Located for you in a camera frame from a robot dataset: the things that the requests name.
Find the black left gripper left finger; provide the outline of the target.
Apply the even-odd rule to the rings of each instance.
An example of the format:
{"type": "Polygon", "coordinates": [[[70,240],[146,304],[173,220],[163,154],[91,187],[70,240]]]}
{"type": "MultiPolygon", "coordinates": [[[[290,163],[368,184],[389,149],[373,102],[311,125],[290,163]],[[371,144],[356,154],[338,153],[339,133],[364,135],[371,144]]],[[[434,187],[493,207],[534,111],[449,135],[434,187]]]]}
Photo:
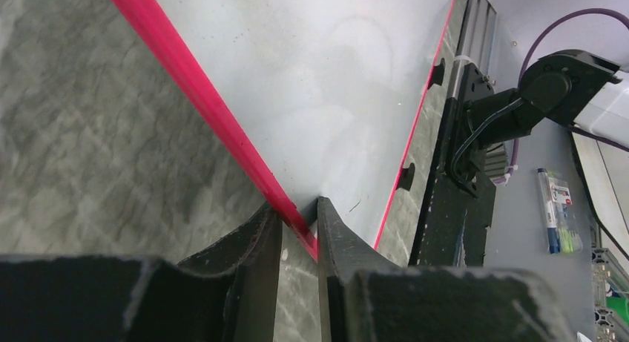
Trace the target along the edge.
{"type": "Polygon", "coordinates": [[[269,204],[177,264],[1,256],[3,341],[271,341],[282,221],[269,204]]]}

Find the pink framed whiteboard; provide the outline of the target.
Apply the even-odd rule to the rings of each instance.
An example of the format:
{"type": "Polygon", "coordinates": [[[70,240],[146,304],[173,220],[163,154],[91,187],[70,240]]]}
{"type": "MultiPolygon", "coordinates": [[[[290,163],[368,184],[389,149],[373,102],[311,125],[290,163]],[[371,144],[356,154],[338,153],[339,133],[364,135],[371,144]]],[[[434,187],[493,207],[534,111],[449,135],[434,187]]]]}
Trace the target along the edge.
{"type": "Polygon", "coordinates": [[[311,256],[377,247],[455,0],[111,0],[311,256]]]}

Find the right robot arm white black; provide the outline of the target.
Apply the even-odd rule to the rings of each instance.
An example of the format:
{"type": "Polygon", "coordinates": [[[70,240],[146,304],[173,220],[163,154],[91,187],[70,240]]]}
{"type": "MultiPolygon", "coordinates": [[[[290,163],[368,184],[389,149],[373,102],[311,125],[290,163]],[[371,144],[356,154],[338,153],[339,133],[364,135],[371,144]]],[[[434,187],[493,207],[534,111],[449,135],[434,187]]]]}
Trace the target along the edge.
{"type": "Polygon", "coordinates": [[[620,66],[584,50],[560,50],[540,58],[518,86],[496,93],[475,65],[462,76],[446,170],[473,197],[472,181],[483,171],[482,154],[491,145],[530,135],[543,119],[567,127],[607,84],[621,82],[620,66]]]}

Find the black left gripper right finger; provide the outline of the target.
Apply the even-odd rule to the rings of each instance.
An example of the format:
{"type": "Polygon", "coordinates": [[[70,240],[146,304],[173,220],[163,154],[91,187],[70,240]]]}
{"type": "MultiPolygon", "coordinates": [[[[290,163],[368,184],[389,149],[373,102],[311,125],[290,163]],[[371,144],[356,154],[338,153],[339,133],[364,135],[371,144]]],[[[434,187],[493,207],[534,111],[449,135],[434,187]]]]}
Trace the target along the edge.
{"type": "Polygon", "coordinates": [[[574,341],[553,290],[519,269],[403,268],[317,199],[324,341],[574,341]]]}

